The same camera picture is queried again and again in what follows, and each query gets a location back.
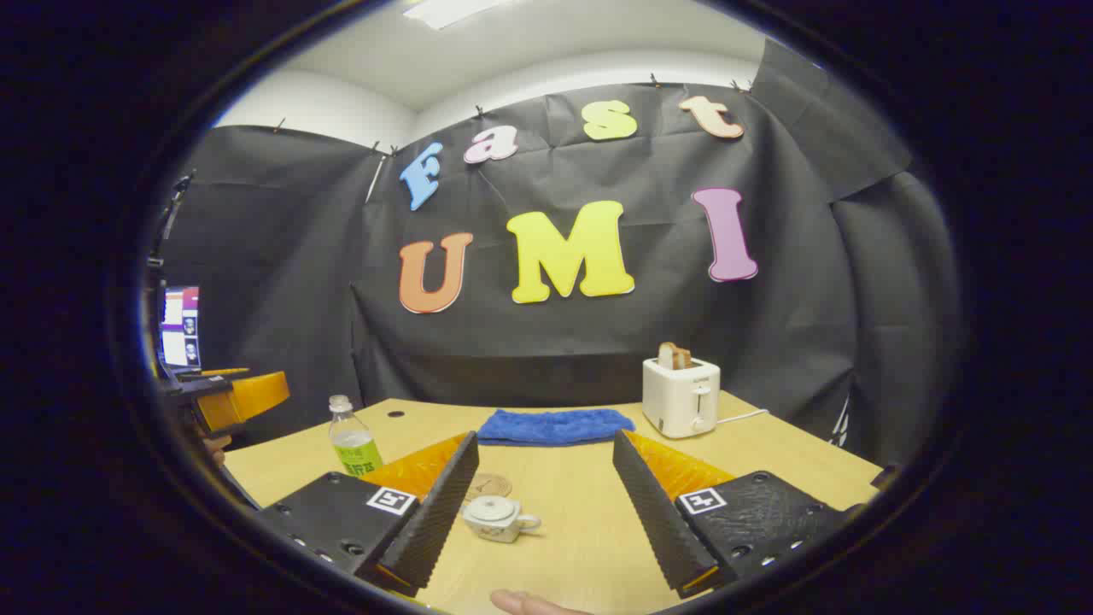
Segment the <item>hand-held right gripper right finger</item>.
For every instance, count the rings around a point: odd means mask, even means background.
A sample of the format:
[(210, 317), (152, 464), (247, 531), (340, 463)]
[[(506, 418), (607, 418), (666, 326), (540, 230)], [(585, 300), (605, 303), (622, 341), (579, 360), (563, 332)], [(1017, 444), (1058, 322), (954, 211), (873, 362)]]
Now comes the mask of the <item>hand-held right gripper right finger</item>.
[(794, 561), (855, 515), (773, 474), (734, 477), (631, 430), (612, 462), (667, 584), (686, 599)]

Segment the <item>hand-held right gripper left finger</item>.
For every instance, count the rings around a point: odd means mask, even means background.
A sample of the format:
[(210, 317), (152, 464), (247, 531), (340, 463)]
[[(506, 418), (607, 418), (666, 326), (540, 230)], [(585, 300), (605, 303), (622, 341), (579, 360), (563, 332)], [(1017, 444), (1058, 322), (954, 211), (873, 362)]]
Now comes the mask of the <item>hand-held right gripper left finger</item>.
[(414, 598), (430, 582), (477, 468), (479, 439), (469, 430), (360, 477), (326, 472), (257, 515), (324, 567)]

